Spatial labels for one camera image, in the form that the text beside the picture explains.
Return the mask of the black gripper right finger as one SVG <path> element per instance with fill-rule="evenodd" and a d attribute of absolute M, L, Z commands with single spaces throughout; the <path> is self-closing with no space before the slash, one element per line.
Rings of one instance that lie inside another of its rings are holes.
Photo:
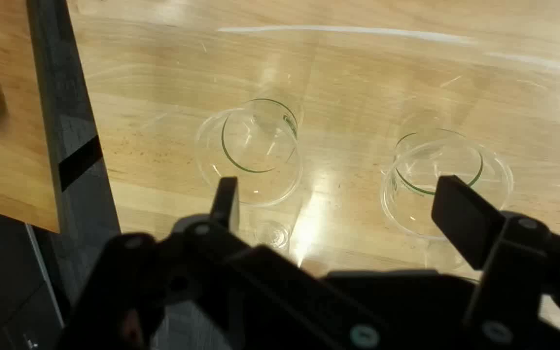
<path fill-rule="evenodd" d="M 506 217 L 458 174 L 442 174 L 434 194 L 432 221 L 473 269 L 483 269 Z"/>

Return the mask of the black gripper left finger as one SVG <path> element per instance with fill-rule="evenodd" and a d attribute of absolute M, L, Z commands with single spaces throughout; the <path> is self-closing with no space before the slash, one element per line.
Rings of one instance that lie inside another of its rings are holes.
<path fill-rule="evenodd" d="M 222 176 L 217 186 L 211 217 L 228 229 L 240 223 L 240 180 Z"/>

